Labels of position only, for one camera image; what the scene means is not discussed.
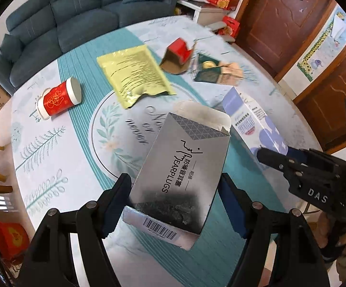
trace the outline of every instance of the paper cup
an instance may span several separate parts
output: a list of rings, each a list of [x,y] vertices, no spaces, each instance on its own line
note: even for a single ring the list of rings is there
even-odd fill
[[[70,77],[54,88],[47,88],[36,103],[38,114],[43,120],[81,102],[81,87],[78,80]]]

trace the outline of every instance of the sofa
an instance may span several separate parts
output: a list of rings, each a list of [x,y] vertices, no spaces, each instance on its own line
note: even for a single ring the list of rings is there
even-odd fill
[[[177,0],[28,0],[7,17],[0,85],[13,96],[50,62],[107,32],[171,16]]]

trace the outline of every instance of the side table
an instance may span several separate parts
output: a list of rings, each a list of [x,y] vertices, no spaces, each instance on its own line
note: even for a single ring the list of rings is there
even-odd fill
[[[195,14],[193,21],[201,26],[207,26],[219,22],[229,13],[229,11],[205,2],[177,0],[177,3],[194,10]]]

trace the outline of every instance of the screw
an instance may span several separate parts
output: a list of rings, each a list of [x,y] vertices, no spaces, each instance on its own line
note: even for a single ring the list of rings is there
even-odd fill
[[[53,216],[55,213],[57,213],[57,209],[56,208],[51,208],[47,212],[48,216]]]
[[[263,208],[263,205],[260,202],[253,202],[252,206],[253,206],[253,208],[258,209],[258,210]]]
[[[297,209],[297,208],[293,208],[292,210],[291,210],[291,213],[294,215],[294,216],[296,216],[296,217],[299,217],[302,213],[301,213],[301,211],[299,210],[299,209]]]
[[[97,202],[95,200],[90,200],[88,203],[86,203],[86,208],[92,209],[95,208],[97,205]]]

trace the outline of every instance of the yellow package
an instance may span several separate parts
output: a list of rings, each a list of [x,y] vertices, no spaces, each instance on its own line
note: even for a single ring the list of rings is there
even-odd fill
[[[176,94],[146,45],[97,57],[97,62],[125,109],[142,94]]]

